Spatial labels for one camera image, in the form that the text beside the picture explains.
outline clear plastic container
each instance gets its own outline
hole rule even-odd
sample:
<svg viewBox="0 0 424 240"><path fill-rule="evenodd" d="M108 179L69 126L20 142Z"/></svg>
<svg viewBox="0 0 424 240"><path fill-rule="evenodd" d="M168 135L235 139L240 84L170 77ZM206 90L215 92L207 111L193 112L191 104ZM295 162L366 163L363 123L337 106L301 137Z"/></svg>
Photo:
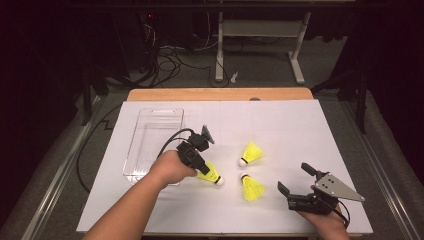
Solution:
<svg viewBox="0 0 424 240"><path fill-rule="evenodd" d="M184 127L183 119L181 108L140 110L123 170L131 184L149 172L166 141ZM166 149L176 149L180 142L176 139Z"/></svg>

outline yellow shuttlecock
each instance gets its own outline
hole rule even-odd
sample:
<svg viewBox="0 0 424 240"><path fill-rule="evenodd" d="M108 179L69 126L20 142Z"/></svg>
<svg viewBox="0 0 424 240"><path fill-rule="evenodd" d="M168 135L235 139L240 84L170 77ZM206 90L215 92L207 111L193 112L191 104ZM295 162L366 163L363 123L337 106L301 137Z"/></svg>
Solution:
<svg viewBox="0 0 424 240"><path fill-rule="evenodd" d="M197 177L209 182L213 182L218 186L222 186L224 184L224 179L219 175L212 163L206 162L206 166L208 166L210 171L206 175L199 172L197 173Z"/></svg>
<svg viewBox="0 0 424 240"><path fill-rule="evenodd" d="M265 192L265 187L248 174L241 175L241 182L243 183L244 199L247 201L256 200Z"/></svg>
<svg viewBox="0 0 424 240"><path fill-rule="evenodd" d="M258 147L258 145L253 142L249 142L244 150L243 157L239 160L239 166L244 167L248 163L261 158L263 155L264 152L260 147Z"/></svg>

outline black cable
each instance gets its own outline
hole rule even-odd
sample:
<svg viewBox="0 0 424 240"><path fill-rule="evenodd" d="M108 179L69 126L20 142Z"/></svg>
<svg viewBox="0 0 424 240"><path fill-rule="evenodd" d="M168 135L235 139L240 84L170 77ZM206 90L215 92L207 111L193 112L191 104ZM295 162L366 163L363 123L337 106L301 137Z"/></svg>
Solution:
<svg viewBox="0 0 424 240"><path fill-rule="evenodd" d="M344 207L344 209L346 210L347 213L347 225L345 224L345 228L347 228L349 226L350 223L350 213L349 210L347 209L346 205L344 205L343 202L339 201L340 204L342 204L342 206Z"/></svg>
<svg viewBox="0 0 424 240"><path fill-rule="evenodd" d="M158 154L158 157L163 153L163 151L165 150L165 148L168 146L168 144L170 144L172 141L174 141L175 139L177 139L177 138L175 138L178 134L180 134L180 133L182 133L182 132L187 132L187 131L189 131L189 132L191 132L191 134L195 134L194 133L194 131L192 130L192 129L190 129L190 128L183 128L183 129L181 129L181 130L179 130L179 131L177 131L176 133L174 133L174 135L172 135L166 142L165 142L165 144L163 145L163 147L162 147L162 149L159 151L159 154Z"/></svg>
<svg viewBox="0 0 424 240"><path fill-rule="evenodd" d="M347 208L346 208L346 206L342 203L342 202L340 202L339 201L339 203L341 203L342 205L343 205L343 207L346 209L346 211L347 211L347 213L348 213L348 216L349 216L349 220L348 219L346 219L346 217L345 216L343 216L343 214L340 212L340 211L338 211L336 208L333 208L332 206L330 206L330 204L328 204L326 201L324 201L324 200L322 200L321 198L317 198L321 203L323 203L325 206L327 206L329 209L331 209L331 211L333 211L335 214L337 214L340 218L342 218L342 220L344 221L344 226L345 226L345 228L347 229L347 227L349 226L349 224L350 224L350 214L349 214L349 211L347 211Z"/></svg>
<svg viewBox="0 0 424 240"><path fill-rule="evenodd" d="M87 138L85 139L83 145L81 146L80 151L78 152L78 156L77 156L77 163L76 163L76 170L77 170L77 176L78 176L78 181L80 182L81 186L84 188L85 191L87 191L88 193L90 193L90 189L87 187L87 185L85 185L84 181L82 180L81 177L81 173L80 173L80 169L79 169L79 164L80 164L80 159L81 159L81 154L84 151L85 146L88 143L88 140L91 138L91 136L93 135L94 131L96 130L96 128L101 124L101 123L106 123L105 125L105 130L112 130L113 128L108 127L109 124L109 120L105 120L113 111L115 111L116 109L118 109L119 107L121 107L122 104L119 104L118 106L112 108L112 110L110 110L108 113L106 113L102 119L100 119L100 121L94 126L93 130L91 130L90 134L87 136Z"/></svg>

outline gray carpet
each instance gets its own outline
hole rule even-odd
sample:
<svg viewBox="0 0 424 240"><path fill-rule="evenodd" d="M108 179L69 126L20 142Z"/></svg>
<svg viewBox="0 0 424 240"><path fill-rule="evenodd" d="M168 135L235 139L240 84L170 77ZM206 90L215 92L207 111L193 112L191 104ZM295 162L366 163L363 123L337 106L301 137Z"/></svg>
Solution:
<svg viewBox="0 0 424 240"><path fill-rule="evenodd" d="M275 44L245 43L241 52L241 45L235 40L225 42L226 52L224 58L225 71L229 77L238 72L236 83L228 87L292 87L297 86L286 51L291 49L294 41L284 39ZM337 61L337 57L344 45L344 41L324 43L321 39L306 41L299 55L299 62L306 80L306 87L312 87L326 80ZM178 56L186 63L196 67L211 67L208 69L195 69L182 66L179 75L163 83L159 87L210 87L214 78L215 50L188 52L178 50ZM402 224L396 214L396 209L390 205L388 195L382 191L384 184L376 177L375 170L370 162L370 151L364 147L364 140L358 135L356 126L352 124L349 115L354 104L339 102L335 96L337 91L325 90L316 94L320 100L324 114L327 118L333 136L339 147L356 189L367 200L364 204L374 233L360 239L407 239L408 233L400 227ZM92 119L96 124L112 108L125 101L127 89L113 87L110 94L104 98L103 105L98 114ZM81 99L76 105L81 106ZM109 127L113 127L119 109L113 111L106 119ZM70 148L73 146L80 131L82 111L79 111L74 121L63 131L50 151L46 154L32 181L23 193L20 201L13 209L7 223L0 231L0 239L21 239L41 200L43 199L50 182L57 170L66 159ZM393 139L390 129L385 124L378 107L367 96L367 110L365 118L367 130L366 140L372 153L381 161L385 173L389 176L390 183L397 193L400 201L405 206L408 218L417 228L420 236L424 236L419 226L424 226L424 189L419 183L401 150ZM80 173L83 182L90 188L94 182L97 169L101 163L112 130L105 129L106 123L101 123L86 143L79 159ZM88 198L88 193L78 181L76 166L72 166L67 182L60 192L56 205L51 214L46 215L45 224L41 224L38 239L80 239L82 234L76 233L83 206ZM233 238L233 239L258 239L258 238Z"/></svg>

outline white tabletop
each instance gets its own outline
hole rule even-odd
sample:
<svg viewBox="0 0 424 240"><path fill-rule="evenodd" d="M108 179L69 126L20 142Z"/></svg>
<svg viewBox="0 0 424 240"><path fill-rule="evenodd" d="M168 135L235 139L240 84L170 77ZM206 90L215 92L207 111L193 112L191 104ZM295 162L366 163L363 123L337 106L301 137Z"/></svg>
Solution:
<svg viewBox="0 0 424 240"><path fill-rule="evenodd" d="M138 113L143 108L183 108L186 127L200 133L202 125L207 125L215 144L201 155L225 179L220 187L186 178L178 186L165 188L146 234L314 234L306 220L288 210L286 198L277 189L277 182L281 181L293 194L311 193L310 185L315 179L300 168L302 162L331 172L355 189L317 100L125 102L77 231L88 231L131 187L122 170ZM260 146L265 155L240 168L238 160L249 141ZM266 187L256 201L243 198L243 172ZM348 232L372 233L362 203L343 202L351 214Z"/></svg>

